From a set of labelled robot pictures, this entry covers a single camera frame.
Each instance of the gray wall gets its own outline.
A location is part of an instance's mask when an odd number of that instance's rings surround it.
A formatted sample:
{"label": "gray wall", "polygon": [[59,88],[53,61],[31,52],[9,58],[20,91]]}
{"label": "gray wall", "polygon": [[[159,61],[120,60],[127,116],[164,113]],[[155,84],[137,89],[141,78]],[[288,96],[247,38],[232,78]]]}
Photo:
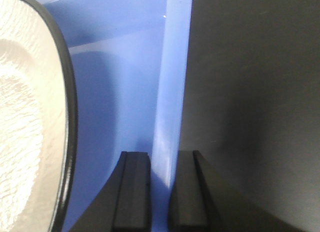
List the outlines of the gray wall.
{"label": "gray wall", "polygon": [[180,149],[320,231],[320,0],[194,0]]}

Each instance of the blue container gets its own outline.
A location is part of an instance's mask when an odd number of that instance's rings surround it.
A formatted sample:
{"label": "blue container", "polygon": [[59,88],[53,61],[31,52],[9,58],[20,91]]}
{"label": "blue container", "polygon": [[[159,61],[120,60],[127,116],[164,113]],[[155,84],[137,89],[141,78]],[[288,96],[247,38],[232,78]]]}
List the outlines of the blue container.
{"label": "blue container", "polygon": [[192,0],[38,0],[71,54],[78,150],[68,231],[121,151],[151,157],[152,231],[167,231],[185,84]]}

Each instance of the black rim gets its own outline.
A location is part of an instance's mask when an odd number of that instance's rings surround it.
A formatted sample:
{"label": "black rim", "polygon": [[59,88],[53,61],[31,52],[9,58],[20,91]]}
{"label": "black rim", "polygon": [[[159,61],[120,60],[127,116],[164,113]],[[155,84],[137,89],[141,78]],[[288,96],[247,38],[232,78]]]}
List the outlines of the black rim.
{"label": "black rim", "polygon": [[57,203],[55,209],[55,215],[52,218],[51,227],[49,231],[60,232],[63,226],[65,215],[67,212],[68,201],[71,193],[71,187],[73,183],[73,175],[76,163],[76,149],[78,139],[78,106],[77,106],[77,94],[74,71],[68,47],[64,40],[64,37],[56,24],[53,17],[49,12],[35,0],[21,0],[30,5],[46,23],[53,40],[55,42],[62,72],[64,78],[64,87],[66,93],[67,102],[67,115],[68,115],[68,138],[67,138],[67,150],[65,155],[65,167],[64,173],[61,175],[59,194],[57,196]]}

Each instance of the blue plastic surface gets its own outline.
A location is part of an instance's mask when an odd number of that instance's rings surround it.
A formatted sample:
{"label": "blue plastic surface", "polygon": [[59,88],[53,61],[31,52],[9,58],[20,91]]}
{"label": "blue plastic surface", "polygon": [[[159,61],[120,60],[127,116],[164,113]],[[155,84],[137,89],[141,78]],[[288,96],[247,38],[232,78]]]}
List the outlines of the blue plastic surface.
{"label": "blue plastic surface", "polygon": [[121,151],[151,157],[152,230],[167,231],[182,115],[192,0],[38,0],[70,50],[78,150],[63,231],[113,171]]}

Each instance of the curved edge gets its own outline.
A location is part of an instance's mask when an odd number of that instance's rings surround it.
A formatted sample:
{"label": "curved edge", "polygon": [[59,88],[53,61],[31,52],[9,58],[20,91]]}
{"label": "curved edge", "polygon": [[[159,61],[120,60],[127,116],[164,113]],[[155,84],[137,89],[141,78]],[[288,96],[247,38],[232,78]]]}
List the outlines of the curved edge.
{"label": "curved edge", "polygon": [[66,93],[67,129],[66,152],[64,155],[64,167],[60,179],[57,203],[51,219],[49,231],[60,232],[66,216],[68,201],[71,194],[73,176],[76,163],[76,150],[78,141],[78,105],[74,70],[71,57],[65,39],[58,25],[50,13],[36,0],[21,0],[30,5],[41,16],[51,32],[60,58],[64,87]]}

